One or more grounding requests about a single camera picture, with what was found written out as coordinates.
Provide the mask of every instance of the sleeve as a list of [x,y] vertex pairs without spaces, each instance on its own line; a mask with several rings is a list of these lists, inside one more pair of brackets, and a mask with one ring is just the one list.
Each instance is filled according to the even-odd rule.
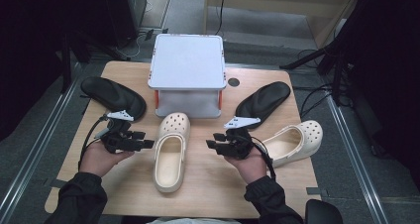
[[260,223],[302,224],[302,217],[286,205],[284,189],[268,176],[247,186],[244,195],[260,213]]
[[79,172],[58,193],[58,206],[45,223],[98,223],[108,200],[102,178]]

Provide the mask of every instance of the clog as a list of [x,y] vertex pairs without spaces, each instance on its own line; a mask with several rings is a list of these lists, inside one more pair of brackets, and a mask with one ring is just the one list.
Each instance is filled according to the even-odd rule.
[[175,192],[182,185],[189,130],[184,113],[171,113],[160,123],[154,168],[154,183],[160,192]]
[[276,168],[314,155],[321,146],[322,136],[321,125],[311,120],[287,126],[262,143]]

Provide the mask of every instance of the hand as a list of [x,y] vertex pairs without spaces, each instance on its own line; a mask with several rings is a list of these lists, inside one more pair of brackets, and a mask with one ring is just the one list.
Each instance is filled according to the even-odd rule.
[[225,157],[225,160],[238,169],[239,174],[247,184],[266,176],[266,164],[257,148],[252,148],[250,154],[244,160],[231,157]]
[[111,154],[105,149],[102,142],[95,142],[87,147],[79,171],[90,172],[102,177],[118,162],[133,154],[134,152]]

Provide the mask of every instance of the clog strap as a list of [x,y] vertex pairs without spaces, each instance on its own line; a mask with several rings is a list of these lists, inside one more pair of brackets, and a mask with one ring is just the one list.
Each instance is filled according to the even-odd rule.
[[182,135],[180,135],[179,133],[166,133],[163,137],[161,137],[157,141],[157,148],[155,149],[155,160],[158,157],[158,153],[160,151],[162,142],[164,140],[166,140],[168,137],[177,137],[177,138],[179,138],[179,140],[181,141],[181,144],[182,144],[181,159],[182,159],[182,161],[184,161],[184,154],[185,154],[185,150],[186,150],[186,142],[187,141],[185,141],[185,138]]

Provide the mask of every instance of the white plastic box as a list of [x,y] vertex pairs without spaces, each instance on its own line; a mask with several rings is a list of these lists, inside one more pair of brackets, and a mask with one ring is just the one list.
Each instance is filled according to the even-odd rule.
[[223,41],[219,36],[157,36],[148,85],[155,91],[156,114],[217,118],[226,87]]

